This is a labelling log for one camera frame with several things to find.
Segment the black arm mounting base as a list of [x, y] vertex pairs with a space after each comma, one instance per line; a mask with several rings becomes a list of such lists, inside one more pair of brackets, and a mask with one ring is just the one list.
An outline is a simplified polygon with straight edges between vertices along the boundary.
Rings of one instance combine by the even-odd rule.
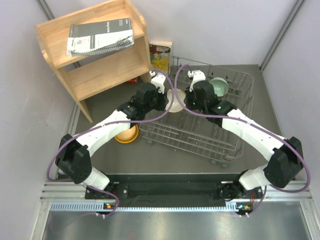
[[120, 207], [224, 207], [226, 202], [241, 199], [251, 204], [263, 195], [256, 187], [246, 191], [237, 182], [236, 173], [150, 173], [110, 174], [106, 190], [112, 195], [91, 188], [87, 200], [119, 198]]

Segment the grey spiral-bound manual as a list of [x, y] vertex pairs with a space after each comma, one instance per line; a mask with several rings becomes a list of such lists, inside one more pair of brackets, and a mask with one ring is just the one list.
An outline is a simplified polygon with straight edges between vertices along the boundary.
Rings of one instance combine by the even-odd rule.
[[131, 18], [72, 25], [66, 44], [69, 57], [120, 51], [134, 44]]

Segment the colourful paperback book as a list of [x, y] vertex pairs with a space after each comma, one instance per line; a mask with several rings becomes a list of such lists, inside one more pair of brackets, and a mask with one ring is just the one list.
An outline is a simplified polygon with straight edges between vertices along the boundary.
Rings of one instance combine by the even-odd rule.
[[170, 73], [172, 46], [171, 41], [149, 42], [150, 63], [154, 69]]

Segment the black-white striped bowl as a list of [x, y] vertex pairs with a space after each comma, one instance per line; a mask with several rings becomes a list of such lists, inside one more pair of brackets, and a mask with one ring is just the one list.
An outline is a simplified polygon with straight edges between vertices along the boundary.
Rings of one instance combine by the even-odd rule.
[[[184, 106], [186, 106], [186, 104], [184, 103], [184, 100], [186, 98], [186, 93], [180, 89], [177, 89], [177, 93], [178, 93], [178, 97], [180, 99], [180, 101], [183, 103]], [[167, 111], [169, 109], [169, 106], [172, 102], [173, 99], [173, 104], [169, 110], [170, 113], [178, 113], [180, 111], [182, 111], [184, 108], [180, 105], [179, 101], [177, 100], [176, 95], [173, 93], [173, 91], [171, 89], [169, 89], [167, 91], [167, 100], [168, 103], [165, 106], [165, 110]]]

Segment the beige bird-pattern bowl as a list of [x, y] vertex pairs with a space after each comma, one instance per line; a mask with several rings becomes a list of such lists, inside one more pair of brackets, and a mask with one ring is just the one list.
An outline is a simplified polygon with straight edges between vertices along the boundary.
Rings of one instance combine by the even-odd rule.
[[127, 141], [127, 140], [130, 140], [135, 135], [135, 132], [136, 132], [136, 127], [133, 126], [130, 129], [120, 132], [115, 137], [117, 139], [120, 139], [121, 141]]

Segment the grey wire dish rack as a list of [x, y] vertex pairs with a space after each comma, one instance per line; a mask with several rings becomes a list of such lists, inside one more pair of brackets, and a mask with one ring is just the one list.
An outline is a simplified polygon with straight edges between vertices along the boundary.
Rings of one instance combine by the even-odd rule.
[[[224, 79], [228, 86], [223, 89], [225, 94], [220, 100], [234, 104], [246, 116], [251, 116], [254, 79], [250, 74], [173, 56], [169, 71], [172, 81], [184, 64], [189, 64], [194, 71], [202, 71], [207, 81]], [[141, 124], [139, 129], [149, 144], [168, 145], [207, 158], [213, 164], [220, 163], [225, 168], [244, 152], [245, 142], [238, 136], [185, 110], [169, 112], [157, 121]]]

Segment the wooden two-tier shelf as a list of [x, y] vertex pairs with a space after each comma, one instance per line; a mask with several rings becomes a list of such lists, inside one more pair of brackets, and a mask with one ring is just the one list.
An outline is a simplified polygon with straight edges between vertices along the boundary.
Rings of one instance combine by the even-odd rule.
[[[134, 45], [73, 70], [66, 66], [84, 60], [67, 56], [72, 25], [131, 18]], [[135, 77], [150, 81], [149, 39], [144, 17], [129, 0], [109, 0], [35, 25], [36, 38], [45, 61], [82, 113], [92, 122], [85, 100]]]

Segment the pale green ceramic bowl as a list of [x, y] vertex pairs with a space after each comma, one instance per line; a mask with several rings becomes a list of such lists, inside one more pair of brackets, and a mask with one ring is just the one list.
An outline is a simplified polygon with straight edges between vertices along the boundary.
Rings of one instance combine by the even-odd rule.
[[229, 91], [229, 84], [222, 77], [214, 77], [209, 80], [209, 83], [213, 86], [214, 92], [219, 98], [224, 97]]

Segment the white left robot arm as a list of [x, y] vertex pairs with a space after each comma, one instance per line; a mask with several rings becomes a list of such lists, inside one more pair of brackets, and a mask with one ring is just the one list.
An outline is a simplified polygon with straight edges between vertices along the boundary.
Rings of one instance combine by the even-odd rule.
[[92, 186], [102, 198], [114, 191], [110, 179], [92, 166], [91, 157], [116, 135], [145, 123], [152, 110], [164, 111], [167, 92], [163, 83], [144, 83], [130, 101], [121, 104], [112, 114], [77, 137], [65, 135], [55, 157], [55, 165], [75, 184]]

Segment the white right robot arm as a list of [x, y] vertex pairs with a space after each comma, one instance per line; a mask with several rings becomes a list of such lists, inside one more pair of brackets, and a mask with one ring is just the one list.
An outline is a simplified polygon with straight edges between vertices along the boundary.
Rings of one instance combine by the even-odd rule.
[[256, 149], [267, 161], [266, 165], [242, 172], [233, 185], [233, 192], [245, 198], [252, 189], [272, 186], [284, 191], [304, 165], [302, 143], [296, 137], [286, 139], [274, 134], [247, 117], [226, 100], [219, 100], [213, 85], [205, 80], [193, 80], [185, 91], [186, 109], [199, 117], [233, 133]]

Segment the small red object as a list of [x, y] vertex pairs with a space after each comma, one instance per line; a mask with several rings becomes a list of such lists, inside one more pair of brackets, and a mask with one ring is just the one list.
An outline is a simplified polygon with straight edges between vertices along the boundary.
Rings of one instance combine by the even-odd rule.
[[126, 81], [127, 84], [136, 84], [137, 82], [138, 82], [137, 77], [134, 77], [134, 78]]

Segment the yellow plastic bowl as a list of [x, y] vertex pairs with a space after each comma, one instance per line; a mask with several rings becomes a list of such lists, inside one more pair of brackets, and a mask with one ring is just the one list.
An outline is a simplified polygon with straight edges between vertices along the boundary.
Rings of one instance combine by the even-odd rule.
[[114, 137], [115, 140], [118, 141], [121, 144], [128, 144], [128, 143], [133, 142], [139, 135], [139, 127], [137, 125], [135, 125], [134, 127], [135, 127], [135, 134], [131, 139], [129, 139], [129, 140], [120, 140], [120, 139], [116, 138], [116, 136], [115, 136]]

